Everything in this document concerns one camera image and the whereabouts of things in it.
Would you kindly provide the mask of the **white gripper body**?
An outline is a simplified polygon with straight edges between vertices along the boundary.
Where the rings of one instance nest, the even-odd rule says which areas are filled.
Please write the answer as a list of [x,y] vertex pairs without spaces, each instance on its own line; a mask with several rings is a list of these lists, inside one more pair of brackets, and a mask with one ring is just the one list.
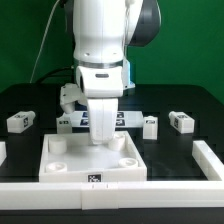
[[76,81],[86,100],[89,130],[94,144],[113,139],[118,98],[123,95],[122,67],[94,69],[78,66]]

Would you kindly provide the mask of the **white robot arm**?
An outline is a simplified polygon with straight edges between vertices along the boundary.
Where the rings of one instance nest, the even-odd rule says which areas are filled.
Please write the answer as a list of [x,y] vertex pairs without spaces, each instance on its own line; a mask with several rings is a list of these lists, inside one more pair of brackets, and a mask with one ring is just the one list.
[[71,0],[76,82],[61,88],[65,113],[87,106],[92,142],[114,137],[118,98],[130,87],[128,46],[145,46],[158,34],[157,0]]

